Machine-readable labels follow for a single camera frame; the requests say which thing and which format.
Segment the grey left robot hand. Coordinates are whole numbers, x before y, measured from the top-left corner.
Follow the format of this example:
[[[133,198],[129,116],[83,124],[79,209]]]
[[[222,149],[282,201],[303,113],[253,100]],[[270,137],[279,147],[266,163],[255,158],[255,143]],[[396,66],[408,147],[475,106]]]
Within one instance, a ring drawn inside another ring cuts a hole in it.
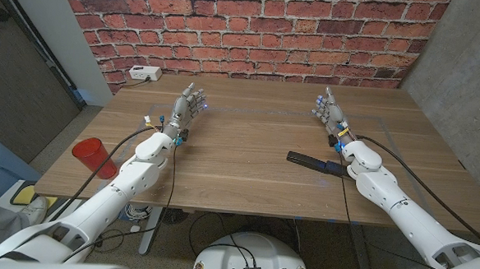
[[[163,133],[174,139],[188,129],[192,120],[207,107],[205,98],[204,90],[195,90],[195,83],[192,82],[175,100]]]

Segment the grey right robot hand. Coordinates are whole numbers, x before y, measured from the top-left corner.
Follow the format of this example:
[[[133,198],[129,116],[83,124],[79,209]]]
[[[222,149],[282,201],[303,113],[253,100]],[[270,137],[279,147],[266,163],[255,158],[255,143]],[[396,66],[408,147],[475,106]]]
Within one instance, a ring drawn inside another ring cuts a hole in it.
[[[325,88],[325,94],[316,98],[316,106],[312,114],[320,119],[325,125],[325,130],[336,140],[340,146],[346,146],[357,138],[351,132],[347,118],[344,112],[337,105],[335,96],[330,86]]]

